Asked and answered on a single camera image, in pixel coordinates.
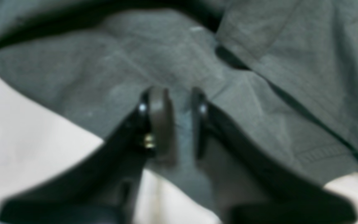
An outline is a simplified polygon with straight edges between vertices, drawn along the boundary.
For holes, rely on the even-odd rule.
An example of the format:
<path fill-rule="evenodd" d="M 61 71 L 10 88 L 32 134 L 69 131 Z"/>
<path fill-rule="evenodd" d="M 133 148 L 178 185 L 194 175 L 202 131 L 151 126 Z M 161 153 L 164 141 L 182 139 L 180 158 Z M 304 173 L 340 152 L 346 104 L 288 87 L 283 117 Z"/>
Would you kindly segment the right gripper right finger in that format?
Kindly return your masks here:
<path fill-rule="evenodd" d="M 351 201 L 283 167 L 211 103 L 191 92 L 194 152 L 224 224 L 353 224 Z"/>

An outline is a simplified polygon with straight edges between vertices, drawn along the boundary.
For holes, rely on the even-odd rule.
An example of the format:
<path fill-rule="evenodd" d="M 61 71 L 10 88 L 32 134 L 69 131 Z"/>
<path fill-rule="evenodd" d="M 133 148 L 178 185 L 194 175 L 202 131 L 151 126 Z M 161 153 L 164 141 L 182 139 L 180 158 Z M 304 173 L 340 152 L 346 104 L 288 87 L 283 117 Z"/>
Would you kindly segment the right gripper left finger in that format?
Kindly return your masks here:
<path fill-rule="evenodd" d="M 169 91 L 151 87 L 93 153 L 65 172 L 8 197 L 4 224 L 129 224 L 142 172 L 150 160 L 175 164 L 173 103 Z"/>

